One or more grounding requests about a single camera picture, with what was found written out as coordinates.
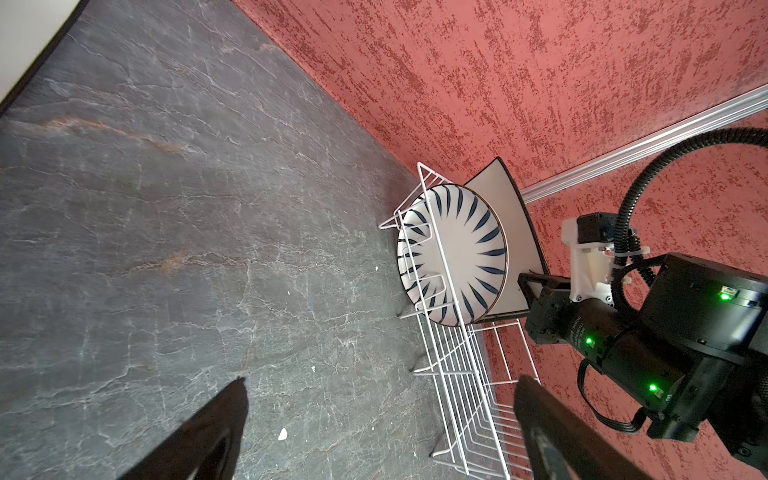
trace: white wire dish rack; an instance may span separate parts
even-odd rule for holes
[[[406,255],[411,265],[409,279],[416,281],[419,299],[412,312],[400,316],[401,319],[413,319],[419,323],[424,340],[427,365],[414,370],[414,375],[431,376],[435,384],[437,400],[445,429],[444,442],[435,447],[430,457],[435,462],[455,468],[472,478],[511,478],[529,480],[531,469],[523,443],[522,430],[515,418],[511,404],[511,394],[504,395],[507,403],[498,401],[497,389],[511,389],[518,378],[519,371],[507,361],[502,339],[516,337],[525,346],[524,351],[529,362],[525,370],[532,372],[538,380],[538,372],[531,357],[531,351],[525,342],[525,336],[519,319],[498,323],[477,323],[464,325],[461,308],[457,302],[455,288],[451,278],[450,266],[445,258],[440,232],[436,228],[432,205],[427,202],[429,216],[427,224],[429,234],[425,239],[411,243],[409,230],[422,225],[404,227],[403,215],[425,200],[415,202],[419,197],[428,198],[427,190],[440,184],[452,183],[426,165],[419,163],[419,185],[395,209],[394,214],[379,228],[396,228],[405,236]],[[426,242],[436,242],[445,269],[442,273],[416,272],[411,247]],[[424,297],[422,281],[442,281],[443,290]],[[449,289],[455,305],[459,327],[447,327],[429,320],[430,311],[443,305],[429,307],[427,300],[434,295],[443,294]],[[489,369],[490,358],[500,358],[494,369]]]

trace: black cable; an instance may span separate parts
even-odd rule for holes
[[[632,183],[629,191],[621,202],[618,217],[616,218],[616,228],[614,233],[614,248],[616,253],[634,252],[640,249],[640,239],[631,234],[629,223],[632,219],[632,213],[640,200],[648,184],[669,164],[674,162],[685,154],[704,147],[721,144],[748,144],[757,147],[768,148],[768,130],[765,128],[725,128],[723,130],[708,131],[703,134],[695,135],[679,144],[669,147],[658,157],[654,158],[645,169],[637,176]],[[643,255],[632,256],[632,261],[636,262],[643,259]],[[616,257],[614,264],[624,266],[627,264],[626,257]],[[640,275],[650,286],[655,275],[650,268],[640,270]],[[614,298],[618,297],[617,290],[612,288]]]
[[[591,403],[589,403],[589,400],[587,400],[587,394],[584,393],[584,379],[587,378],[587,368],[589,368],[589,360],[581,360],[581,364],[578,366],[578,376],[576,377],[576,383],[578,384],[578,391],[581,392],[581,396],[584,398],[587,406],[592,410],[592,413],[594,413],[595,418],[600,420],[600,422],[607,426],[609,429],[618,430],[619,432],[624,433],[639,432],[640,429],[643,428],[643,424],[647,418],[645,409],[638,409],[637,413],[634,414],[634,418],[632,418],[630,422],[619,422],[618,420],[609,419],[608,417],[603,416],[592,406]]]
[[[763,403],[763,408],[768,408],[768,372],[765,369],[760,373],[755,391]]]
[[[639,249],[643,248],[643,245],[640,243],[640,237],[634,234],[629,236],[629,238],[627,239],[627,243],[628,243],[628,247],[627,247],[628,252],[637,252]],[[632,263],[637,263],[643,260],[643,254],[641,253],[639,255],[633,255],[630,258],[632,259]],[[645,284],[648,286],[650,286],[654,282],[654,280],[656,280],[656,273],[654,273],[654,271],[651,270],[650,268],[641,268],[638,271],[638,273],[640,274],[640,276],[643,277]]]
[[[624,280],[624,277],[629,275],[629,272],[632,270],[648,269],[653,273],[654,271],[650,268],[652,266],[660,266],[664,263],[666,257],[667,254],[665,253],[664,255],[659,255],[657,257],[633,260],[631,265],[627,265],[614,273],[614,279],[611,281],[611,293],[614,296],[614,306],[625,319],[635,321],[638,311],[627,301],[627,296],[624,295],[624,283],[622,280]]]

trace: white plate with blue stripes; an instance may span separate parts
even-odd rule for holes
[[[490,206],[467,187],[438,185],[427,190],[427,199],[451,270],[464,324],[477,323],[493,308],[507,277],[507,242],[501,224]],[[445,268],[437,240],[431,235],[427,203],[423,200],[423,195],[417,198],[415,206],[403,215],[397,265],[403,288],[415,305],[421,304],[415,276],[424,279],[419,282],[429,310],[452,303],[453,295],[439,277],[433,277],[436,273],[445,276]],[[431,310],[429,319],[445,326],[459,325],[453,305]]]

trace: red textured wall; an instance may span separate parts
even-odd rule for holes
[[[234,0],[404,165],[521,187],[768,80],[764,0]]]
[[[768,111],[738,125],[766,128]],[[570,270],[568,249],[560,241],[562,220],[595,211],[617,211],[632,180],[648,161],[650,158],[528,205],[554,275],[569,276]],[[768,275],[768,150],[730,145],[688,154],[651,183],[638,204],[632,226],[640,230],[643,244],[651,247],[653,255],[689,253]],[[639,306],[646,291],[642,279],[633,274],[633,283],[627,288],[630,301]],[[505,336],[503,341],[508,356],[525,357],[515,336]],[[763,478],[757,470],[730,457],[708,424],[692,444],[652,441],[644,434],[611,431],[594,419],[581,399],[576,387],[581,357],[575,350],[532,344],[531,348],[547,390],[654,478]],[[499,368],[499,359],[495,360]],[[594,371],[588,373],[586,390],[598,411],[611,418],[629,421],[639,407],[612,381]],[[509,391],[499,393],[510,396]]]
[[[525,187],[768,81],[764,0],[234,3],[404,165],[424,161],[459,183],[499,155]],[[768,114],[747,123],[768,127]],[[553,273],[568,274],[562,220],[615,211],[646,163],[529,206]],[[766,194],[764,152],[714,147],[656,180],[634,225],[655,253],[768,274]],[[524,358],[522,344],[503,340],[508,358]],[[533,355],[544,385],[655,478],[762,478],[708,425],[693,444],[606,429],[576,388],[578,354]],[[609,416],[637,409],[594,372],[587,392]]]

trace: plate rim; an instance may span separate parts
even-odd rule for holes
[[[494,219],[496,220],[496,224],[498,225],[499,230],[500,230],[500,232],[502,234],[502,241],[504,242],[504,250],[506,252],[506,254],[504,255],[504,277],[502,278],[502,284],[499,285],[499,287],[498,287],[498,295],[496,296],[496,298],[493,299],[493,302],[491,302],[491,305],[488,307],[488,309],[482,315],[480,315],[476,319],[471,320],[470,322],[467,322],[467,323],[458,323],[457,322],[456,325],[445,325],[443,323],[436,322],[435,320],[433,320],[433,319],[431,319],[429,317],[429,314],[426,314],[426,317],[427,317],[427,319],[430,322],[437,323],[438,325],[447,326],[448,328],[458,328],[461,325],[474,325],[475,323],[480,323],[480,321],[482,319],[484,319],[491,312],[491,310],[493,310],[493,307],[496,306],[496,303],[498,302],[498,299],[500,299],[502,297],[502,291],[504,290],[504,286],[507,283],[507,277],[509,276],[509,247],[507,245],[507,234],[504,231],[504,227],[502,227],[502,222],[498,219],[498,215],[496,215],[496,212],[493,210],[493,207],[491,207],[491,204],[489,204],[487,201],[485,201],[485,198],[483,198],[481,194],[477,193],[476,191],[474,191],[470,187],[466,187],[464,185],[459,185],[459,184],[456,184],[456,183],[453,183],[453,182],[447,182],[447,183],[443,183],[443,184],[440,184],[440,185],[435,185],[434,187],[428,188],[426,190],[426,192],[429,192],[430,190],[434,190],[437,187],[442,187],[444,185],[453,185],[454,187],[464,188],[465,190],[468,190],[468,191],[472,192],[474,195],[477,196],[477,198],[482,200],[482,202],[485,204],[485,206],[488,207],[488,210],[491,212],[491,215],[493,215]],[[421,197],[421,195],[418,195],[416,197],[416,199],[414,199],[414,201],[411,202],[411,205],[416,203],[419,200],[420,197]],[[429,209],[432,208],[431,206],[429,206],[429,200],[426,200],[426,204],[427,204],[427,208],[429,208]],[[400,233],[401,232],[402,232],[402,230],[400,230],[398,232],[397,240],[400,240]],[[398,254],[398,251],[397,251],[397,242],[396,242],[395,243],[395,265],[397,265],[397,263],[398,263],[398,261],[397,261],[398,260],[397,259],[397,254]],[[408,297],[408,300],[411,300],[411,296],[408,294],[408,291],[406,290],[406,286],[402,284],[402,280],[400,280],[399,282],[400,282],[400,285],[402,286],[402,290],[403,290],[404,294]]]

